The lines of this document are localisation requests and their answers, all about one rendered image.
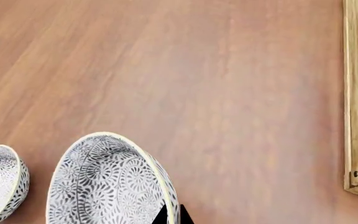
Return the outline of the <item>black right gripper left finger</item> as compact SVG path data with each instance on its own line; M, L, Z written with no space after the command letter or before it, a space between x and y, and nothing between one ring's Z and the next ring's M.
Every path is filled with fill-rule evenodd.
M157 216L154 218L152 224L167 224L168 214L167 214L167 206L164 205Z

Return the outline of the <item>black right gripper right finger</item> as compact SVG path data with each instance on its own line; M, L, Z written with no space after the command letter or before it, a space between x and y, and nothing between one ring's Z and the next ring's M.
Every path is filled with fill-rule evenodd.
M180 205L180 224L194 224L190 214L187 212L183 204Z

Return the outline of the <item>floral patterned ceramic bowl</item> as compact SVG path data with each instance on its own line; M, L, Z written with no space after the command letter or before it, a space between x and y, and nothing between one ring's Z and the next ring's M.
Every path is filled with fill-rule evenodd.
M25 200L30 185L29 169L17 152L0 145L0 222Z
M46 224L180 224L180 203L163 166L130 139L95 132L75 141L53 172Z

